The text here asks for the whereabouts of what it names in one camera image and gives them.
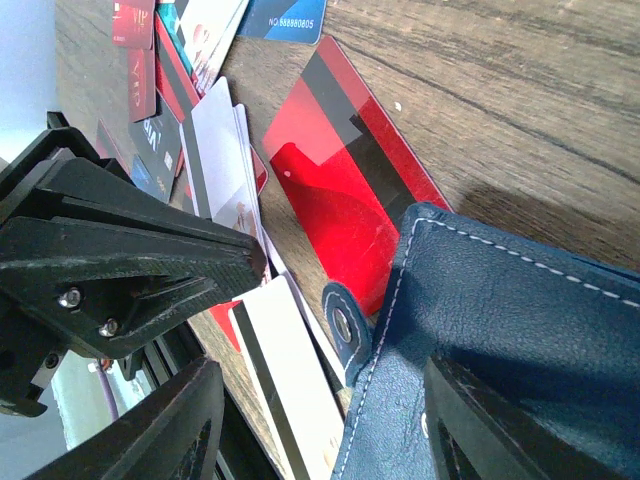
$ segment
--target purple wire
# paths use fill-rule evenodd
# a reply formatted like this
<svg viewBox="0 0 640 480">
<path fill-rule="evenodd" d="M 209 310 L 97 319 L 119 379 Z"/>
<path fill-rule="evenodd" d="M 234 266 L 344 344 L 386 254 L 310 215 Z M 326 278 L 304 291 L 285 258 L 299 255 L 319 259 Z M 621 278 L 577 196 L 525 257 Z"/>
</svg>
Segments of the purple wire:
<svg viewBox="0 0 640 480">
<path fill-rule="evenodd" d="M 109 413 L 111 414 L 111 421 L 115 422 L 120 415 L 118 414 L 118 407 L 116 405 L 116 399 L 113 396 L 113 390 L 111 390 L 111 385 L 109 385 L 109 380 L 107 379 L 107 374 L 100 368 L 100 364 L 97 365 L 98 377 L 100 378 L 100 385 L 102 385 L 102 392 L 104 393 L 104 398 L 107 401 L 107 407 L 109 407 Z"/>
</svg>

